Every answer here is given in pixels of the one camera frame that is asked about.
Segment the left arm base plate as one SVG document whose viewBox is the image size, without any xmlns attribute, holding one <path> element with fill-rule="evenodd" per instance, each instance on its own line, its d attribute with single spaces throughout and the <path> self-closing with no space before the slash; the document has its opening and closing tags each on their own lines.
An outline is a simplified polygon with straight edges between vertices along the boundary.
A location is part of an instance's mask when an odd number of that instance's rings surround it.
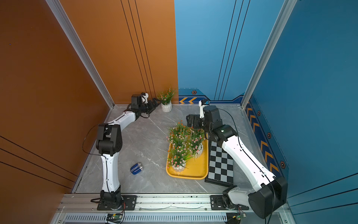
<svg viewBox="0 0 358 224">
<path fill-rule="evenodd" d="M 98 203 L 98 211 L 133 211 L 137 202 L 136 195 L 122 195 L 120 199 L 109 198 L 100 199 Z"/>
</svg>

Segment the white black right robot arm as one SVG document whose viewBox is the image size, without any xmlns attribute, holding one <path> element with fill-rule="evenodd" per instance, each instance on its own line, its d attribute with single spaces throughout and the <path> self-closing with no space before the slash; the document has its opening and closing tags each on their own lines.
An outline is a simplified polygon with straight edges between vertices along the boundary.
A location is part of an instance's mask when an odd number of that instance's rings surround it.
<svg viewBox="0 0 358 224">
<path fill-rule="evenodd" d="M 215 105 L 201 106 L 200 113 L 188 115 L 186 121 L 188 127 L 203 129 L 211 141 L 232 157 L 251 183 L 252 191 L 233 187 L 223 194 L 223 200 L 248 206 L 261 219 L 271 219 L 287 201 L 287 180 L 276 176 L 256 159 L 240 139 L 237 128 L 222 122 L 220 109 Z"/>
</svg>

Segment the potted plant pink flowers back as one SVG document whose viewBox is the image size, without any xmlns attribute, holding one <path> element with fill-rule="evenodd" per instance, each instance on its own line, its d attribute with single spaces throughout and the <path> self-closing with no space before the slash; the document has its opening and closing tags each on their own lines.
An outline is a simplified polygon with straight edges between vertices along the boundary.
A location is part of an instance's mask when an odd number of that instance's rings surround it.
<svg viewBox="0 0 358 224">
<path fill-rule="evenodd" d="M 169 152 L 182 152 L 186 150 L 186 138 L 182 135 L 171 134 L 168 137 L 170 142 Z"/>
</svg>

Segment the potted plant orange flowers corner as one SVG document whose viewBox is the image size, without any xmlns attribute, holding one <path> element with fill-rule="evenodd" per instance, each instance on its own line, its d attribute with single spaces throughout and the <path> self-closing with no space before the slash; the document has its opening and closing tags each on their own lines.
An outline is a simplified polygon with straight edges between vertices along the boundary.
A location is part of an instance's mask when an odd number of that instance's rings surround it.
<svg viewBox="0 0 358 224">
<path fill-rule="evenodd" d="M 172 99 L 174 95 L 175 90 L 171 87 L 159 93 L 158 99 L 161 102 L 161 108 L 164 113 L 168 113 L 172 110 Z"/>
</svg>

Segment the potted plant orange red flowers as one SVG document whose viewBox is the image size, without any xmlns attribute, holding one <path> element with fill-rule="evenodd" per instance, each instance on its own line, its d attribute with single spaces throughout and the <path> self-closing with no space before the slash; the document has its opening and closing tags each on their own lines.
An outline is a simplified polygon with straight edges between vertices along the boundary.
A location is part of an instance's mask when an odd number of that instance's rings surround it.
<svg viewBox="0 0 358 224">
<path fill-rule="evenodd" d="M 188 138 L 188 135 L 190 134 L 189 129 L 187 126 L 183 124 L 183 121 L 181 120 L 176 124 L 175 127 L 169 128 L 169 136 L 168 140 L 171 143 L 174 143 L 175 140 L 178 141 L 185 141 Z"/>
</svg>

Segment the white ribbed pot pink flowers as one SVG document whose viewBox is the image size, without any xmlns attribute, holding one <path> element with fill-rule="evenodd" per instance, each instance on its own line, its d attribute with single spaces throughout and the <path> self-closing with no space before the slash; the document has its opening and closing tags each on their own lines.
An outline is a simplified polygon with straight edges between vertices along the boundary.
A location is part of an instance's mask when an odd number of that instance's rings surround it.
<svg viewBox="0 0 358 224">
<path fill-rule="evenodd" d="M 186 148 L 172 148 L 169 150 L 169 158 L 167 160 L 167 167 L 173 168 L 176 172 L 182 172 L 186 169 L 186 163 L 192 158 L 190 149 Z"/>
</svg>

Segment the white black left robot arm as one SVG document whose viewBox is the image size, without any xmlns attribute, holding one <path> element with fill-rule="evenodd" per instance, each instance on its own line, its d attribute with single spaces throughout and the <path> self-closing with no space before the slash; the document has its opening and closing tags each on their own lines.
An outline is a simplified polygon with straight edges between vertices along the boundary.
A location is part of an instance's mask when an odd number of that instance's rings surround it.
<svg viewBox="0 0 358 224">
<path fill-rule="evenodd" d="M 98 128 L 96 149 L 103 164 L 103 186 L 100 198 L 92 199 L 99 211 L 118 211 L 125 209 L 118 179 L 118 158 L 123 146 L 122 131 L 143 114 L 150 114 L 161 104 L 161 100 L 149 99 L 148 93 L 134 94 L 124 112 L 108 123 L 96 125 Z"/>
</svg>

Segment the potted plant pink flowers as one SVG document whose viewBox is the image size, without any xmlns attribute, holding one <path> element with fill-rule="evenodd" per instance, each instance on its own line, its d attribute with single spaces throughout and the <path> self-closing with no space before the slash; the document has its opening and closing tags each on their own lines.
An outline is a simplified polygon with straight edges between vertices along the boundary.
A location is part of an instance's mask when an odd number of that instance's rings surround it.
<svg viewBox="0 0 358 224">
<path fill-rule="evenodd" d="M 170 142 L 169 152 L 182 152 L 186 150 L 186 138 L 182 135 L 171 134 L 168 137 Z"/>
<path fill-rule="evenodd" d="M 187 143 L 187 147 L 191 152 L 193 158 L 197 159 L 201 156 L 203 152 L 203 138 L 202 137 L 195 137 L 190 138 Z"/>
</svg>

